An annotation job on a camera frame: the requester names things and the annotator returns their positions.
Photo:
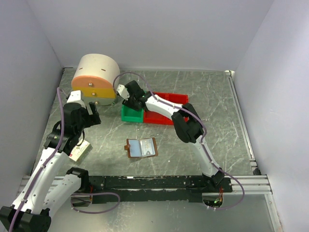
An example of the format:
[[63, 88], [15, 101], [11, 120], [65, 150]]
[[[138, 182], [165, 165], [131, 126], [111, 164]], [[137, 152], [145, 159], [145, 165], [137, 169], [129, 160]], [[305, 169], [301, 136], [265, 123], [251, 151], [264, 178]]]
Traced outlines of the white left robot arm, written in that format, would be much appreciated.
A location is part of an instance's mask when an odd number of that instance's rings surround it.
[[70, 168], [62, 182], [50, 189], [84, 129], [101, 123], [96, 105], [91, 102], [89, 106], [92, 114], [78, 102], [61, 106], [61, 120], [48, 135], [29, 181], [12, 205], [0, 210], [0, 220], [7, 231], [46, 232], [54, 214], [72, 194], [89, 191], [88, 171], [80, 168]]

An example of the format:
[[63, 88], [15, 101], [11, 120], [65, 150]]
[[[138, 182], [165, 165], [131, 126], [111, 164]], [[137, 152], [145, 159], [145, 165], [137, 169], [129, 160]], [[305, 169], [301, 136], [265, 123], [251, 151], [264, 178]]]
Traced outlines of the brown leather card holder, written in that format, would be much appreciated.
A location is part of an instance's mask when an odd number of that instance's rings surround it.
[[127, 156], [132, 159], [158, 156], [157, 144], [154, 137], [145, 139], [127, 139], [124, 150], [127, 151]]

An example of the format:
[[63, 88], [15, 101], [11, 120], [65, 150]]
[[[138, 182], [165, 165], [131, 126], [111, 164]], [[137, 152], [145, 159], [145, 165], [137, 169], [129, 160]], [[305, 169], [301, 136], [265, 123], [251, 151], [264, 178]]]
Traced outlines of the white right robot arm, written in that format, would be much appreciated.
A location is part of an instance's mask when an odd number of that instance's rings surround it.
[[116, 92], [124, 99], [123, 105], [133, 110], [144, 109], [169, 118], [178, 138], [189, 144], [197, 156], [205, 179], [205, 188], [210, 192], [216, 192], [221, 187], [225, 174], [206, 144], [206, 128], [191, 104], [172, 103], [151, 91], [144, 92], [136, 81], [126, 85], [119, 84]]

